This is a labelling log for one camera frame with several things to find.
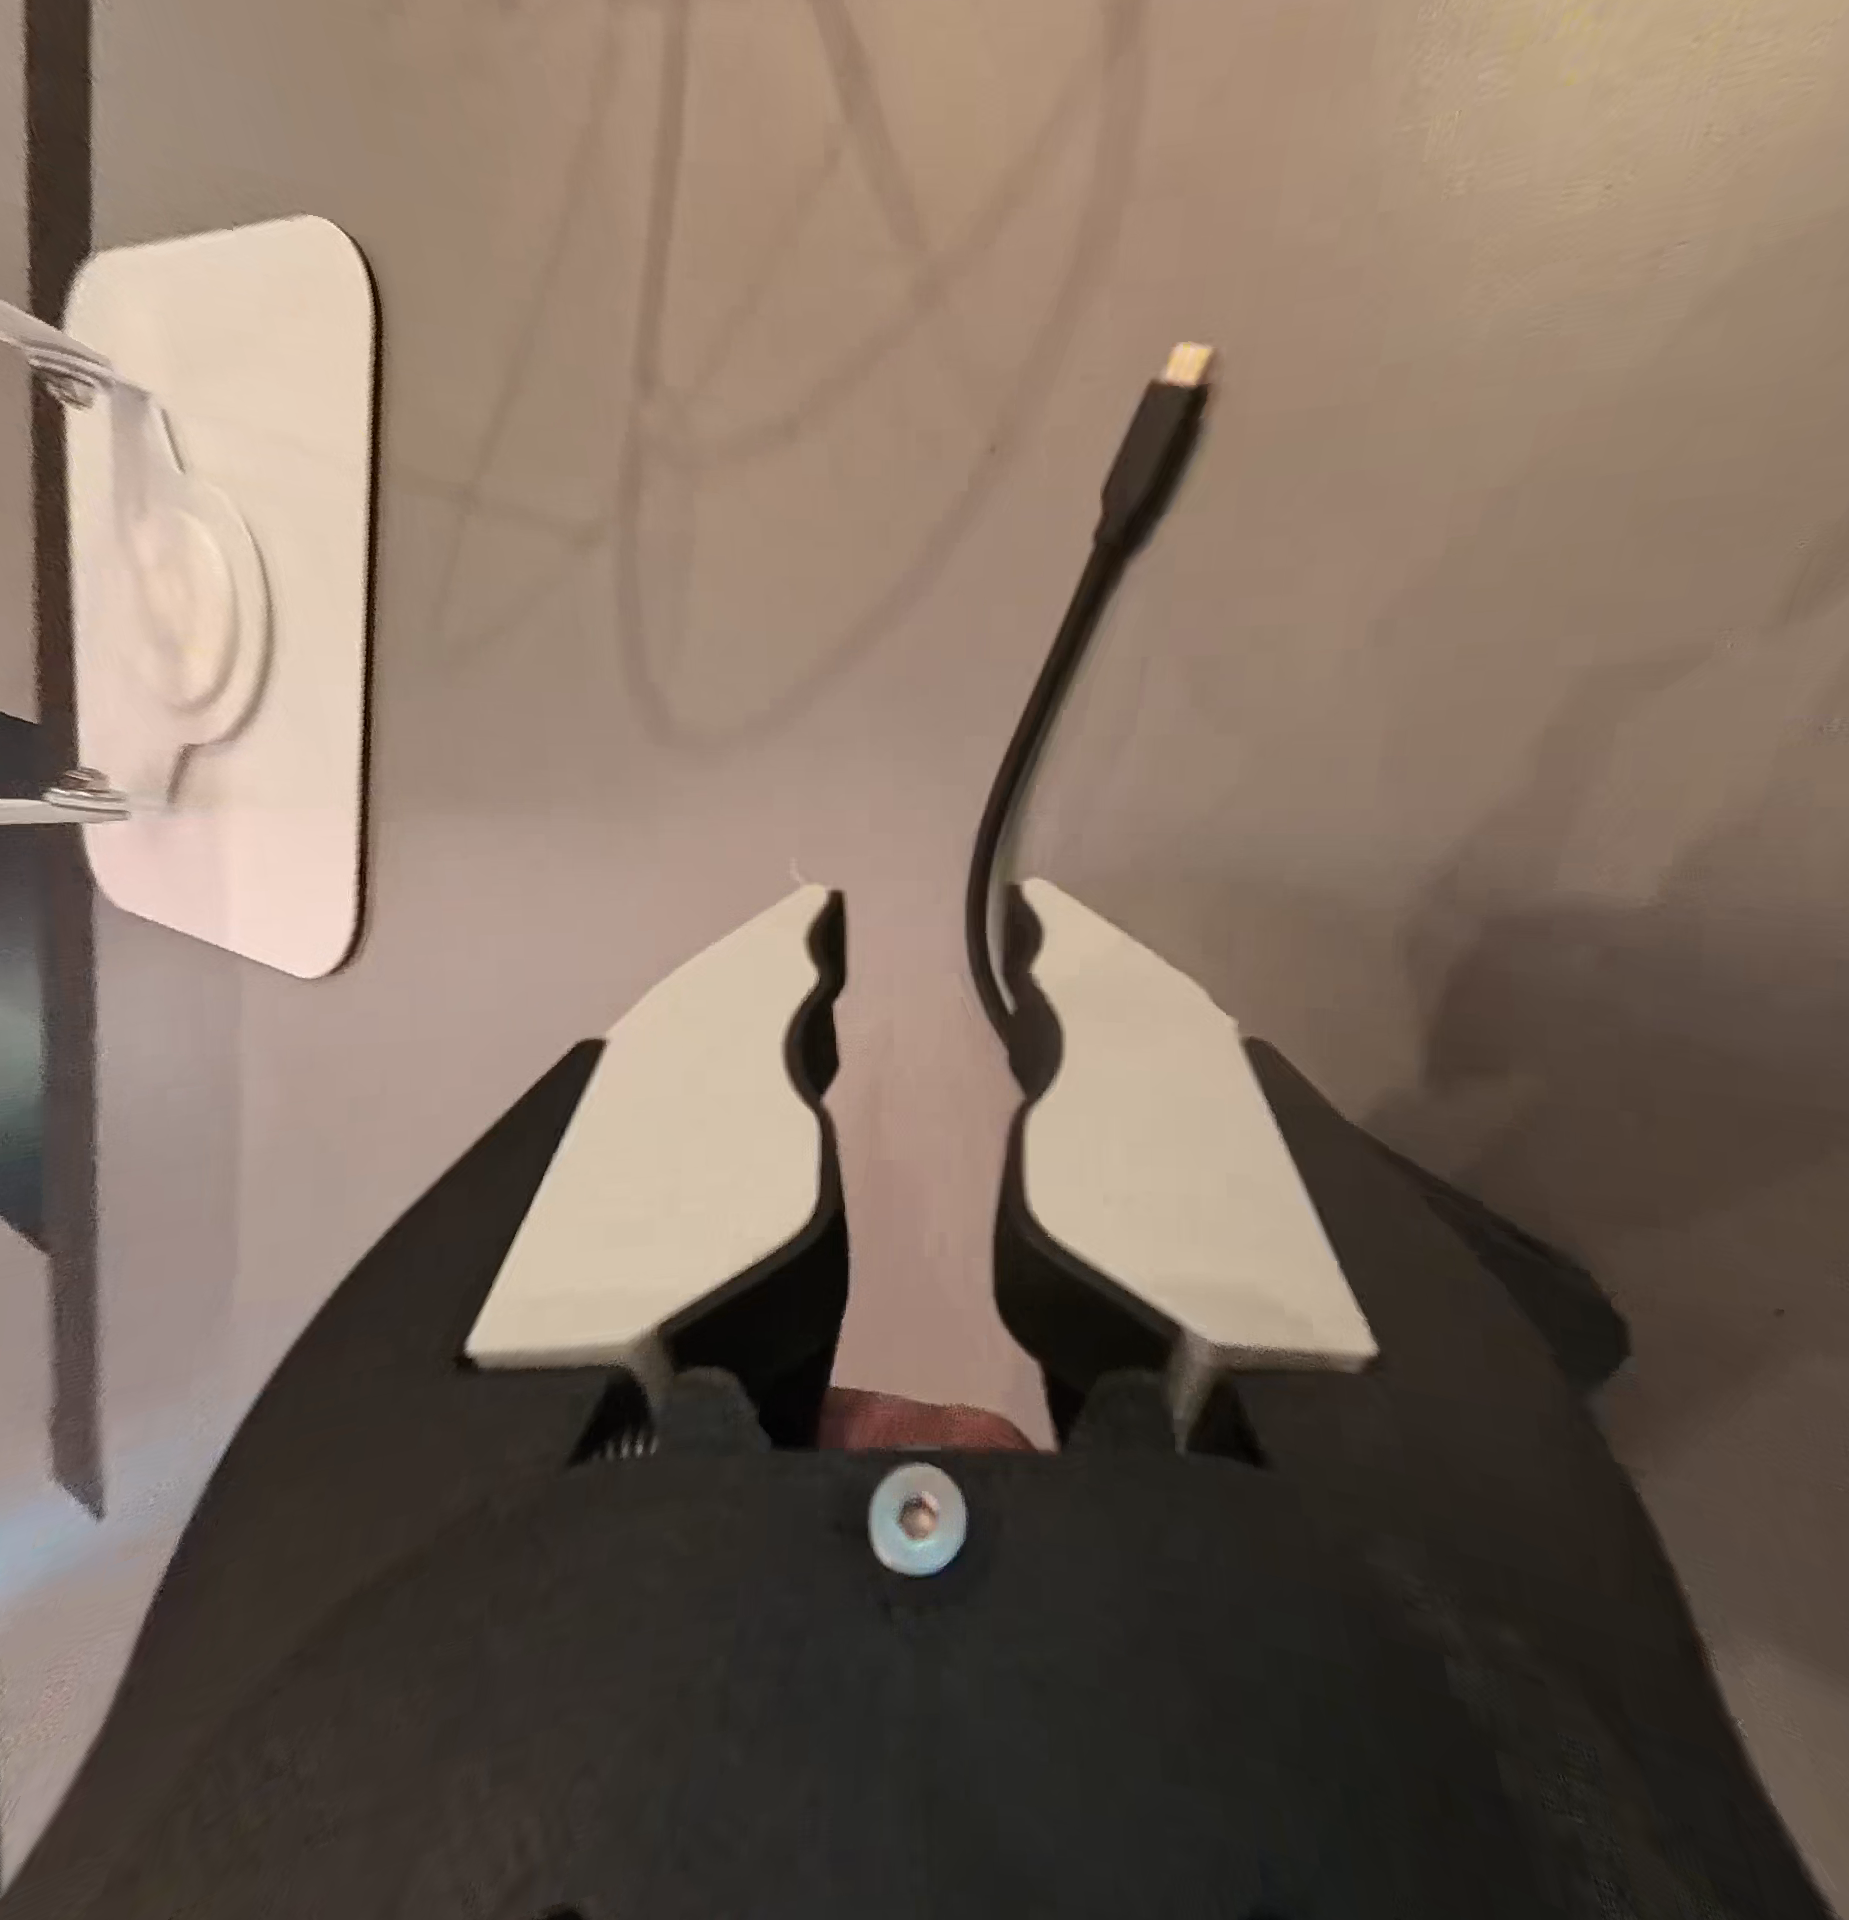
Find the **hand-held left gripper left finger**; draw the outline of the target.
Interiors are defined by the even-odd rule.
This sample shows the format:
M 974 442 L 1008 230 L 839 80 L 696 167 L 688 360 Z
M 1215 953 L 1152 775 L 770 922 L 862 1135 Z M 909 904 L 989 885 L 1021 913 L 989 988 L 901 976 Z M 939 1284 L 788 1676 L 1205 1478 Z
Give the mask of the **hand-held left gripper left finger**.
M 822 1103 L 844 977 L 844 899 L 799 883 L 613 1021 L 467 1363 L 611 1369 L 651 1412 L 725 1371 L 775 1447 L 811 1447 L 850 1289 Z

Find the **white panel stand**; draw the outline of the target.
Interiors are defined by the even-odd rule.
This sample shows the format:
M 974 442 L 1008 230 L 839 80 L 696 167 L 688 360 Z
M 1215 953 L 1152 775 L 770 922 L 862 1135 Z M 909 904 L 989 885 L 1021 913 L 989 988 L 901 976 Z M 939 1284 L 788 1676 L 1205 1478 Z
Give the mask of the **white panel stand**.
M 74 750 L 0 827 L 107 902 L 317 982 L 362 917 L 378 309 L 315 215 L 89 255 L 0 296 L 63 411 Z

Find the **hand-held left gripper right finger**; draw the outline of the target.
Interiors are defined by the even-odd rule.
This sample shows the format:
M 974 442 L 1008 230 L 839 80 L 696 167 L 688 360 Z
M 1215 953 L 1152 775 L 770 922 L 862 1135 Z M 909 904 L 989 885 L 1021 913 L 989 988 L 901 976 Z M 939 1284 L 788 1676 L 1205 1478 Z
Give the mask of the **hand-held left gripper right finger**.
M 1233 1013 L 1046 878 L 1006 906 L 1018 1106 L 994 1299 L 1058 1431 L 1148 1373 L 1179 1447 L 1242 1373 L 1371 1369 L 1373 1331 Z

